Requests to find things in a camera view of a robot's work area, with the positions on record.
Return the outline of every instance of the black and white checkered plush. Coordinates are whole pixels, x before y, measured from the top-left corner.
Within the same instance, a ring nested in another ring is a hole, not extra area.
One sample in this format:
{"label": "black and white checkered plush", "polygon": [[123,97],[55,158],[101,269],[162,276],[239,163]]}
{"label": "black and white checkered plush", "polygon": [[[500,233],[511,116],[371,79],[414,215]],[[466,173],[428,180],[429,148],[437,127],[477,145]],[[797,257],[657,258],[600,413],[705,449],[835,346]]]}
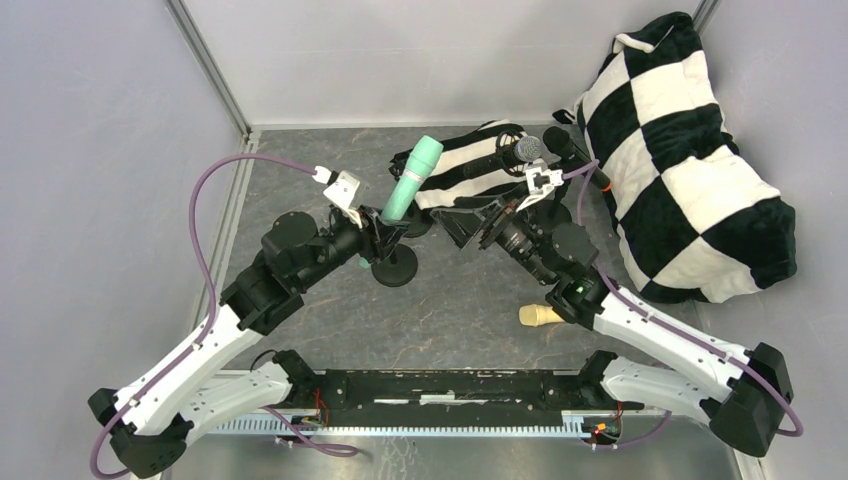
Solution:
{"label": "black and white checkered plush", "polygon": [[[519,137],[527,135],[521,125],[500,120],[484,123],[461,137],[441,140],[444,150],[439,163],[415,194],[418,207],[422,210],[452,207],[459,197],[496,195],[514,187],[515,183],[523,182],[524,177],[513,177],[503,169],[494,167],[483,175],[463,175],[462,167],[465,164],[495,154],[498,135],[505,131],[517,132]],[[395,155],[393,162],[405,162],[410,152],[407,150]]]}
{"label": "black and white checkered plush", "polygon": [[739,157],[689,15],[616,36],[574,111],[646,299],[723,302],[795,274],[795,211]]}

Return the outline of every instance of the gray floor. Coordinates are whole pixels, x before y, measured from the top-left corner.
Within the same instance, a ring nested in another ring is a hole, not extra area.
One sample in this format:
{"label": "gray floor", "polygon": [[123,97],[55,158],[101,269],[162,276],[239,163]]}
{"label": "gray floor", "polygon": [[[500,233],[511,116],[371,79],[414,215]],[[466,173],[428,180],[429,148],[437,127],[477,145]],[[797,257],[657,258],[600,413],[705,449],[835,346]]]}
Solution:
{"label": "gray floor", "polygon": [[[656,420],[627,418],[637,437]],[[170,479],[451,480],[628,479],[740,480],[732,450],[709,431],[676,418],[637,447],[592,453],[576,439],[323,437],[363,454],[331,458],[275,445],[271,437],[206,435],[169,472]]]}
{"label": "gray floor", "polygon": [[[528,127],[541,137],[546,126]],[[451,138],[472,127],[322,129],[264,132],[259,152],[312,165],[349,170],[367,184],[363,203],[382,207],[394,187],[387,171],[392,156],[415,145],[421,135]],[[546,159],[553,159],[549,154]],[[577,186],[565,203],[573,207]],[[632,285],[618,253],[609,214],[600,193],[590,189],[584,217],[611,274]],[[250,264],[259,241],[279,215],[301,210],[326,223],[328,202],[310,178],[284,167],[256,161],[239,221],[227,283]],[[518,309],[545,304],[549,288],[497,246],[458,250],[438,227],[406,240],[419,258],[419,272],[408,285],[388,289],[351,261],[319,282],[302,308],[258,345],[227,366],[246,369],[262,350],[296,349],[322,368],[579,368],[595,350],[606,349],[640,362],[640,351],[581,327],[556,324],[539,328],[518,322]],[[694,305],[663,307],[697,325]]]}

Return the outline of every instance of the checkered pillow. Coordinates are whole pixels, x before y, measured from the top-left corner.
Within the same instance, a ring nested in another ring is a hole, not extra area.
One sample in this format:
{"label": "checkered pillow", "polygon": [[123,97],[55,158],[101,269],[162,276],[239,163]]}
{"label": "checkered pillow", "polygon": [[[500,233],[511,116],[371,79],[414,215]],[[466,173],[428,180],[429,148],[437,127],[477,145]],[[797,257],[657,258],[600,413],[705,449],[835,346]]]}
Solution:
{"label": "checkered pillow", "polygon": [[795,210],[738,156],[689,15],[616,36],[575,110],[646,299],[723,302],[795,274]]}

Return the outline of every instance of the black microphone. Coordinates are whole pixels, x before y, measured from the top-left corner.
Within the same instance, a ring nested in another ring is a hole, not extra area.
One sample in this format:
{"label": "black microphone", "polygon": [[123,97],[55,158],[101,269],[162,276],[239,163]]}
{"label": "black microphone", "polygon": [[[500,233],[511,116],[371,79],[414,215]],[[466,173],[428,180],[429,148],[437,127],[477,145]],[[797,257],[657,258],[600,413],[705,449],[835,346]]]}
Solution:
{"label": "black microphone", "polygon": [[531,163],[542,156],[542,142],[532,135],[521,137],[504,147],[502,152],[472,160],[462,166],[464,178],[477,178],[500,169]]}
{"label": "black microphone", "polygon": [[[548,147],[548,151],[554,155],[558,155],[563,159],[564,163],[571,163],[573,165],[573,160],[575,159],[579,160],[583,165],[592,163],[592,160],[574,145],[571,135],[559,127],[551,127],[545,130],[542,140],[545,142],[545,146]],[[602,192],[608,192],[612,188],[612,181],[600,168],[592,171],[592,178],[589,181],[600,188]]]}

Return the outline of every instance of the white wall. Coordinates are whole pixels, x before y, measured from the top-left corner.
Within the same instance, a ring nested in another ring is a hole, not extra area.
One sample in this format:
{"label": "white wall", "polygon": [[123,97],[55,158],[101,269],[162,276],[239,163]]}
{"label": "white wall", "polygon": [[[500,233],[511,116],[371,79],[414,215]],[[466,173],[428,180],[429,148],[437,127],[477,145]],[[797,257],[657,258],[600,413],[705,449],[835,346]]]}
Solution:
{"label": "white wall", "polygon": [[703,36],[743,157],[797,209],[797,276],[702,311],[717,335],[788,359],[807,433],[775,439],[764,462],[774,480],[844,478],[848,467],[846,25],[843,2],[724,1]]}
{"label": "white wall", "polygon": [[254,125],[548,121],[612,37],[698,0],[186,0]]}
{"label": "white wall", "polygon": [[[187,332],[189,194],[239,136],[164,2],[4,2],[0,18],[0,478],[91,478],[86,400]],[[204,244],[226,177],[202,198]],[[108,446],[102,463],[118,468]]]}

